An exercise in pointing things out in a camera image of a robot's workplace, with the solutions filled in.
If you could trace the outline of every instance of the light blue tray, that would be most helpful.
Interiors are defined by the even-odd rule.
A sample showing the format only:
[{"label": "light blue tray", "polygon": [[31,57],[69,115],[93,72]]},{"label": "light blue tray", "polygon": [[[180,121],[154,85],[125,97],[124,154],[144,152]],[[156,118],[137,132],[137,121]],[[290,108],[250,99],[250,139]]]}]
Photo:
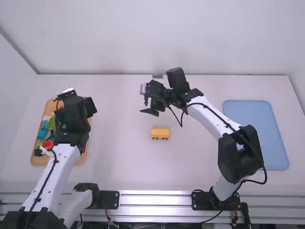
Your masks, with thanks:
[{"label": "light blue tray", "polygon": [[289,160],[272,106],[265,100],[226,100],[224,114],[242,126],[257,130],[266,169],[289,168]]}]

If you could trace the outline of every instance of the white robotic arm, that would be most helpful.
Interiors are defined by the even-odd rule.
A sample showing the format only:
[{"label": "white robotic arm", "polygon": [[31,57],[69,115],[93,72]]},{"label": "white robotic arm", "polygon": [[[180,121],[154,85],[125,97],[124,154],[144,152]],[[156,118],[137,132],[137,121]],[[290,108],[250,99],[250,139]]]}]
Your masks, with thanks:
[{"label": "white robotic arm", "polygon": [[[183,114],[186,113],[218,140],[218,167],[221,176],[209,192],[201,191],[206,207],[202,210],[232,210],[229,205],[234,196],[237,196],[233,194],[242,183],[250,181],[264,184],[267,181],[257,131],[251,125],[241,126],[230,120],[210,104],[202,92],[190,89],[181,68],[168,70],[166,74],[170,89],[155,80],[141,85],[140,94],[144,95],[144,104],[148,105],[148,98],[151,98],[150,108],[141,112],[159,116],[159,111],[164,112],[166,107],[171,109],[170,105],[174,105],[183,110],[181,121],[177,119],[181,127]],[[260,168],[265,172],[264,182],[247,179]]]},{"label": "white robotic arm", "polygon": [[[223,123],[219,117],[225,120],[234,130],[239,130],[241,126],[218,111],[205,96],[198,96],[190,100],[186,104],[187,113],[190,117],[200,122],[211,134],[218,140],[222,138],[224,134],[232,134],[234,131]],[[225,201],[232,193],[239,187],[240,182],[233,184],[228,182],[222,175],[220,175],[218,181],[213,186],[213,191],[220,201]]]},{"label": "white robotic arm", "polygon": [[85,208],[100,201],[97,184],[80,183],[75,186],[70,201],[60,208],[60,198],[68,176],[79,160],[91,130],[88,118],[96,113],[90,97],[77,96],[73,88],[58,95],[64,107],[55,111],[57,124],[51,158],[36,187],[19,211],[8,212],[3,229],[69,229]]}]

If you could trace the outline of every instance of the wooden tray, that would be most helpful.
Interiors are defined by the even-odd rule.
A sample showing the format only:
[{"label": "wooden tray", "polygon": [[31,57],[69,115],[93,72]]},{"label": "wooden tray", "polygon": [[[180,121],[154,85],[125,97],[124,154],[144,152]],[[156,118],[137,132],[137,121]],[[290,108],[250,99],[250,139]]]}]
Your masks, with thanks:
[{"label": "wooden tray", "polygon": [[[45,115],[51,116],[52,112],[56,109],[56,102],[54,102],[54,99],[55,98],[52,98],[52,99],[49,99],[47,101],[46,106],[44,108],[43,115],[42,115],[42,119],[43,119],[43,117]],[[58,103],[58,108],[60,108],[62,106],[63,106],[63,102],[60,101]],[[40,123],[39,129],[38,129],[38,133],[39,133],[41,127],[42,127],[42,123],[43,123],[42,119],[41,119],[41,123]],[[50,159],[50,157],[48,155],[35,156],[35,154],[34,154],[35,146],[38,143],[38,141],[39,141],[38,139],[35,140],[33,151],[32,151],[32,155],[31,155],[31,158],[30,158],[31,159],[30,163],[32,165],[34,165],[34,166],[46,166],[48,161],[49,161],[49,159]],[[87,146],[88,146],[88,143],[86,144],[85,151],[80,156],[80,159],[78,160],[76,165],[81,165],[86,160],[86,158],[87,158]]]}]

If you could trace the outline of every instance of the white backdrop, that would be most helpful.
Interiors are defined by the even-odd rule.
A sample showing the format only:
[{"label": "white backdrop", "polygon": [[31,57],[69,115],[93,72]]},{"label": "white backdrop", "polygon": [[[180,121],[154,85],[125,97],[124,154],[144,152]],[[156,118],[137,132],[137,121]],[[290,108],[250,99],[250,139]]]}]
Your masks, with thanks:
[{"label": "white backdrop", "polygon": [[36,78],[37,74],[0,34],[0,170]]},{"label": "white backdrop", "polygon": [[305,108],[303,0],[1,0],[40,73],[287,74]]}]

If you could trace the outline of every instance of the yellow toy car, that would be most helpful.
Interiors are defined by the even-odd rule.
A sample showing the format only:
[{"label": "yellow toy car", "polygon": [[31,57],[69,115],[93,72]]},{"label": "yellow toy car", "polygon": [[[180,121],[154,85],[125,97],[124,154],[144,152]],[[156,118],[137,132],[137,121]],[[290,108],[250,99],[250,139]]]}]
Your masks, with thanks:
[{"label": "yellow toy car", "polygon": [[170,129],[169,128],[157,128],[153,127],[151,128],[151,139],[157,140],[168,140],[170,138]]}]

